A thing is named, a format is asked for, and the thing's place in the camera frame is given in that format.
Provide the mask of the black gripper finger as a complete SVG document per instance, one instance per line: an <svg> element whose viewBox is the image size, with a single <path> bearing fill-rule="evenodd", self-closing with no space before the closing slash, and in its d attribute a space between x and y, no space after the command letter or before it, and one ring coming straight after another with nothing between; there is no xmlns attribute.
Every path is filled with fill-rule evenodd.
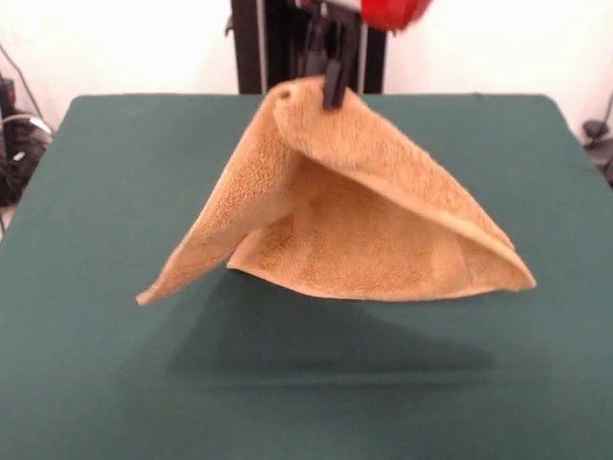
<svg viewBox="0 0 613 460"><path fill-rule="evenodd" d="M358 17L336 14L333 17L336 38L328 59L323 88L323 108L338 109L342 106L348 88L358 47Z"/></svg>
<svg viewBox="0 0 613 460"><path fill-rule="evenodd" d="M329 22L321 13L312 15L306 31L303 77L322 75L325 72L328 29Z"/></svg>

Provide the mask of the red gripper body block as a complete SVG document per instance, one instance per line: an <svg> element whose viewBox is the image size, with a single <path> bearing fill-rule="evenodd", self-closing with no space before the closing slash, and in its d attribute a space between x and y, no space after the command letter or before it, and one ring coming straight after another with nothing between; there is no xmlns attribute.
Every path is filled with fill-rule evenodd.
<svg viewBox="0 0 613 460"><path fill-rule="evenodd" d="M357 13L368 26L386 32L398 32L419 21L432 0L331 0L321 1L328 10Z"/></svg>

